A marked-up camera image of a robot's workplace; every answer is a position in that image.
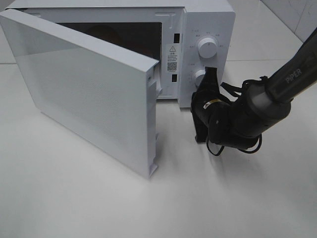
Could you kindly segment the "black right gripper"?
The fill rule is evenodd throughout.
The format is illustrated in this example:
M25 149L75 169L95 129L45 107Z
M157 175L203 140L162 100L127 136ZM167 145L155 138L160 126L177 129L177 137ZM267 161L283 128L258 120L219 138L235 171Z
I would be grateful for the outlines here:
M238 136L233 133L230 105L218 92L217 68L205 67L205 75L192 95L191 113L197 143L211 143L221 146L237 146Z

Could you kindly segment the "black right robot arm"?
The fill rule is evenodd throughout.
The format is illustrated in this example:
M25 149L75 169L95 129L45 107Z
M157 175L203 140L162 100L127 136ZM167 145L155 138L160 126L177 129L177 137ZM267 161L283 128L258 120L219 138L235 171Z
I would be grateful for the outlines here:
M218 83L217 69L206 67L192 94L191 113L198 143L216 144L220 150L236 148L249 154L262 145L262 133L286 118L291 101L317 81L317 32L271 77L248 79L241 87Z

